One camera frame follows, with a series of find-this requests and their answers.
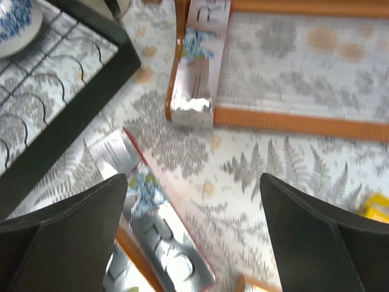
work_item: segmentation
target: red edge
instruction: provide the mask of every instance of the red edge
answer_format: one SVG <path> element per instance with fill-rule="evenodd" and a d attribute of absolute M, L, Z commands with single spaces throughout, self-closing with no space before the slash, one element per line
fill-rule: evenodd
<path fill-rule="evenodd" d="M 137 142 L 136 142 L 134 136 L 131 135 L 131 133 L 130 133 L 125 127 L 123 127 L 123 130 L 124 130 L 124 132 L 126 133 L 126 135 L 128 136 L 128 138 L 129 138 L 129 140 L 131 141 L 131 143 L 133 144 L 133 146 L 135 147 L 135 149 L 136 149 L 136 151 L 138 152 L 138 154 L 140 155 L 140 157 L 142 158 L 143 162 L 144 162 L 147 166 L 149 166 L 148 163 L 147 163 L 147 160 L 146 160 L 145 157 L 143 156 L 142 151 L 140 151 L 140 148 L 139 148 L 139 146 L 138 146 L 138 144 L 137 144 Z M 193 242 L 195 243 L 195 245 L 196 245 L 196 247 L 197 247 L 197 250 L 201 253 L 201 255 L 203 256 L 203 258 L 204 258 L 205 261 L 207 262 L 208 266 L 210 267 L 210 269 L 211 269 L 211 271 L 212 271 L 212 273 L 213 273 L 213 276 L 216 277 L 216 273 L 215 273 L 214 269 L 212 268 L 211 264 L 210 264 L 209 261 L 207 260 L 207 257 L 205 256 L 205 254 L 199 249 L 199 245 L 198 245 L 198 243 L 196 242 L 196 240 L 193 238 L 192 234 L 190 233 L 188 226 L 184 223 L 185 221 L 181 218 L 181 216 L 179 215 L 179 212 L 177 212 L 177 209 L 174 207 L 174 204 L 173 204 L 172 202 L 170 202 L 170 204 L 171 204 L 171 206 L 173 207 L 174 211 L 176 212 L 177 216 L 180 218 L 182 224 L 185 226 L 186 230 L 188 231 L 188 233 L 189 233 L 191 239 L 193 240 Z M 210 284 L 209 286 L 205 287 L 205 288 L 203 289 L 203 291 L 205 291 L 206 289 L 210 288 L 211 286 L 212 286 L 212 284 Z"/>

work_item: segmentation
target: black tray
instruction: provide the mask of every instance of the black tray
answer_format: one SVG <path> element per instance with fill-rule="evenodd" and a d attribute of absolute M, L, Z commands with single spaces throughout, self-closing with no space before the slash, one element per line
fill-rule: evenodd
<path fill-rule="evenodd" d="M 46 9 L 49 5 L 54 5 L 60 10 L 61 18 L 58 14 L 56 19 L 56 21 L 60 19 L 58 23 L 54 25 L 51 22 L 52 19 L 48 19 L 44 14 L 43 25 L 37 39 L 22 52 L 9 58 L 10 63 L 4 65 L 3 68 L 2 64 L 5 64 L 5 61 L 0 60 L 2 61 L 0 75 L 5 74 L 11 66 L 15 67 L 15 71 L 9 69 L 10 72 L 20 71 L 19 79 L 11 80 L 13 81 L 11 85 L 8 82 L 8 87 L 1 87 L 0 84 L 0 89 L 3 91 L 3 93 L 0 92 L 0 97 L 2 97 L 0 99 L 0 155 L 2 155 L 0 160 L 4 158 L 3 165 L 6 165 L 4 166 L 5 172 L 0 174 L 0 221 L 11 214 L 111 97 L 140 67 L 140 60 L 133 44 L 125 30 L 118 24 L 100 16 L 76 0 L 40 0 L 39 2 L 43 6 L 48 3 Z M 75 22 L 75 26 L 68 32 L 63 32 L 67 27 L 61 23 L 62 16 L 64 19 L 70 16 Z M 68 36 L 71 32 L 74 35 L 70 38 Z M 52 47 L 47 47 L 46 51 L 42 44 L 46 45 L 45 41 L 48 41 L 49 33 L 55 34 L 61 40 Z M 89 42 L 95 47 L 94 53 L 98 55 L 97 61 L 100 62 L 100 69 L 92 70 L 92 74 L 88 76 L 87 72 L 90 69 L 88 64 L 90 63 L 93 67 L 96 62 L 82 63 L 77 58 L 73 58 L 73 47 L 69 47 L 66 51 L 66 46 L 71 41 Z M 108 56 L 105 56 L 105 52 L 112 52 L 112 54 L 107 53 Z M 68 76 L 67 72 L 60 71 L 60 63 L 63 63 L 65 59 L 67 64 L 74 61 L 75 67 L 80 66 L 81 86 L 77 87 L 76 81 L 66 79 L 67 84 L 70 85 L 67 87 L 66 82 L 59 77 L 61 73 Z M 58 64 L 50 67 L 55 68 L 53 73 L 47 69 L 47 64 L 50 62 L 56 64 L 54 60 Z M 33 87 L 36 84 L 29 85 L 29 80 L 50 83 L 49 86 L 57 86 L 60 91 L 62 90 L 62 107 L 56 112 L 53 109 L 48 111 L 49 108 L 45 102 L 50 99 L 50 96 L 37 94 Z M 16 96 L 28 97 L 31 109 L 24 108 L 23 113 L 12 112 L 10 106 L 12 103 L 9 100 L 16 100 Z M 30 112 L 38 111 L 40 107 L 43 118 L 36 122 L 36 118 L 34 120 Z M 30 131 L 29 133 L 27 124 L 33 125 L 35 132 Z M 24 138 L 19 137 L 19 140 L 23 140 L 22 142 L 15 142 L 21 133 L 18 130 L 25 131 Z"/>

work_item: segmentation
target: printed packaging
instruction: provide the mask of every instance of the printed packaging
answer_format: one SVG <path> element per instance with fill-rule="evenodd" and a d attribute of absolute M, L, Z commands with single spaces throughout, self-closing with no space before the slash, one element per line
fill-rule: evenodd
<path fill-rule="evenodd" d="M 177 67 L 171 120 L 176 125 L 211 129 L 218 96 L 230 2 L 191 1 L 184 48 Z"/>
<path fill-rule="evenodd" d="M 142 156 L 135 140 L 119 129 L 89 147 L 102 176 L 125 173 L 123 216 L 165 291 L 198 292 L 215 275 Z"/>

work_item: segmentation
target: leaf pattern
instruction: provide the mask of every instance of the leaf pattern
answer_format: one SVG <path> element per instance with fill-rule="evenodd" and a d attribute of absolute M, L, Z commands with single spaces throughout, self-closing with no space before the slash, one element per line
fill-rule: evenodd
<path fill-rule="evenodd" d="M 301 188 L 308 180 L 308 168 L 302 156 L 292 147 L 289 136 L 284 139 L 286 182 Z"/>
<path fill-rule="evenodd" d="M 323 196 L 323 192 L 326 191 L 330 184 L 331 177 L 329 175 L 329 168 L 323 158 L 319 156 L 312 146 L 311 150 L 314 155 L 315 164 L 314 170 L 308 181 L 308 186 L 311 188 L 315 196 L 321 198 Z"/>
<path fill-rule="evenodd" d="M 185 128 L 175 128 L 165 118 L 165 94 L 149 91 L 133 103 L 142 117 L 127 119 L 124 126 L 138 141 L 142 150 L 151 150 L 164 169 L 181 169 L 182 176 L 198 175 L 209 160 L 207 145 Z"/>
<path fill-rule="evenodd" d="M 343 169 L 340 177 L 332 184 L 327 192 L 327 201 L 332 204 L 336 204 L 339 197 L 343 197 L 345 195 L 346 184 L 348 179 L 348 165 L 345 163 L 345 168 Z"/>
<path fill-rule="evenodd" d="M 245 154 L 241 153 L 240 162 L 235 158 L 231 159 L 231 162 L 223 164 L 223 171 L 227 172 L 229 175 L 233 175 L 234 182 L 241 181 L 242 192 L 252 183 L 253 180 L 256 181 L 254 189 L 252 191 L 251 199 L 259 193 L 259 178 L 263 173 L 263 159 L 259 152 L 258 143 L 255 144 L 252 154 L 250 164 L 247 162 Z"/>
<path fill-rule="evenodd" d="M 0 138 L 10 149 L 17 147 L 27 139 L 26 124 L 18 116 L 0 114 Z"/>
<path fill-rule="evenodd" d="M 281 158 L 275 150 L 272 139 L 269 140 L 269 145 L 267 146 L 266 172 L 277 176 L 278 178 L 281 178 L 284 175 L 284 165 L 282 164 Z"/>
<path fill-rule="evenodd" d="M 71 156 L 70 150 L 57 161 L 56 166 L 43 178 L 41 185 L 48 187 L 38 195 L 33 204 L 34 207 L 46 201 L 54 203 L 69 198 L 102 181 L 102 176 L 89 153 L 85 141 L 83 141 L 81 158 L 76 164 L 71 158 L 69 159 L 71 162 L 66 164 L 68 161 L 67 155 Z"/>
<path fill-rule="evenodd" d="M 11 164 L 12 162 L 14 162 L 19 157 L 19 155 L 20 155 L 19 149 L 17 149 L 17 151 L 15 151 L 15 152 L 11 153 L 8 164 Z"/>
<path fill-rule="evenodd" d="M 290 108 L 302 100 L 304 114 L 309 104 L 318 105 L 319 114 L 327 108 L 334 113 L 344 106 L 358 111 L 363 110 L 366 97 L 371 96 L 378 85 L 389 84 L 386 69 L 375 72 L 379 69 L 364 67 L 352 77 L 349 86 L 340 86 L 338 80 L 322 73 L 336 65 L 332 61 L 320 63 L 320 70 L 309 74 L 301 71 L 298 60 L 291 58 L 298 51 L 301 40 L 305 41 L 305 38 L 294 38 L 294 27 L 295 32 L 301 33 L 298 21 L 291 16 L 261 15 L 260 19 L 235 16 L 229 24 L 230 44 L 224 51 L 221 102 L 225 96 L 246 95 L 258 98 L 244 99 L 241 104 L 258 106 L 261 110 L 278 111 L 279 101 Z M 142 60 L 143 68 L 149 68 L 153 78 L 143 84 L 129 80 L 13 216 L 62 200 L 99 182 L 101 178 L 84 139 L 90 144 L 124 125 L 135 135 L 142 150 L 151 153 L 161 170 L 171 178 L 167 185 L 179 186 L 178 195 L 183 200 L 181 204 L 180 200 L 176 201 L 177 211 L 216 273 L 216 283 L 210 291 L 233 291 L 235 271 L 280 287 L 261 202 L 261 174 L 273 173 L 312 196 L 354 212 L 370 194 L 377 191 L 389 194 L 385 180 L 389 169 L 387 144 L 222 127 L 213 129 L 212 136 L 222 141 L 215 143 L 209 133 L 173 127 L 166 121 L 164 104 L 170 78 L 167 72 L 171 71 L 173 62 L 166 56 L 174 55 L 171 44 L 176 41 L 175 19 L 172 1 L 163 1 L 161 5 L 133 1 L 121 22 L 139 52 L 151 46 L 158 48 L 153 58 Z M 246 30 L 249 25 L 254 25 L 255 29 Z M 289 69 L 279 66 L 282 68 L 279 72 L 263 75 L 261 59 L 268 62 L 269 57 L 280 62 L 290 58 L 293 66 Z M 3 61 L 0 61 L 0 68 L 5 68 Z M 15 88 L 21 77 L 9 78 L 0 86 L 0 91 Z M 55 79 L 45 78 L 38 76 L 36 84 L 40 82 L 43 87 L 51 83 L 58 87 Z M 72 85 L 71 90 L 76 92 L 78 85 Z M 50 95 L 42 91 L 40 94 L 45 103 L 50 102 Z M 266 108 L 269 100 L 272 106 Z M 377 110 L 372 116 L 387 119 L 387 100 L 387 96 L 383 96 L 377 102 L 373 107 Z M 41 113 L 37 108 L 36 118 L 31 119 L 34 124 L 39 122 L 41 116 L 38 114 Z M 19 137 L 18 133 L 12 135 L 9 139 Z M 17 155 L 17 149 L 11 149 L 10 156 L 15 158 Z M 212 188 L 205 187 L 206 181 L 212 182 Z M 188 192 L 181 189 L 186 183 L 200 187 Z M 212 195 L 204 199 L 205 193 Z"/>
<path fill-rule="evenodd" d="M 43 83 L 48 83 L 50 86 L 62 86 L 61 79 L 57 76 L 55 71 L 48 72 L 47 74 L 36 74 L 33 77 L 40 86 L 42 86 Z"/>

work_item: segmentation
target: wooden strip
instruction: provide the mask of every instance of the wooden strip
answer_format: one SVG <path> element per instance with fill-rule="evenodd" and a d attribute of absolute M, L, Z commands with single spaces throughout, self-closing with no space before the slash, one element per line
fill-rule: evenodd
<path fill-rule="evenodd" d="M 185 23 L 190 0 L 174 0 L 176 4 L 177 43 L 171 71 L 165 115 L 171 120 L 170 102 L 185 36 Z M 322 16 L 355 16 L 389 18 L 388 0 L 233 0 L 233 12 L 287 13 Z M 215 125 L 229 125 L 257 129 L 293 131 L 324 136 L 345 137 L 389 142 L 389 125 L 323 119 L 290 114 L 262 113 L 216 106 Z"/>
<path fill-rule="evenodd" d="M 140 250 L 135 241 L 128 236 L 123 228 L 119 227 L 116 233 L 116 241 L 127 254 L 129 259 L 134 263 L 137 269 L 143 274 L 146 280 L 154 288 L 156 292 L 164 292 L 157 276 L 155 275 L 148 259 Z"/>
<path fill-rule="evenodd" d="M 235 286 L 235 292 L 244 292 L 246 285 L 254 286 L 261 292 L 281 292 L 279 289 L 263 284 L 252 277 L 243 276 L 242 274 L 240 274 L 238 277 L 238 281 Z"/>
<path fill-rule="evenodd" d="M 256 128 L 260 130 L 277 130 L 344 137 L 347 139 L 389 142 L 389 126 L 379 123 L 322 119 L 319 117 L 264 113 L 229 108 L 216 108 L 214 123 L 215 125 Z"/>

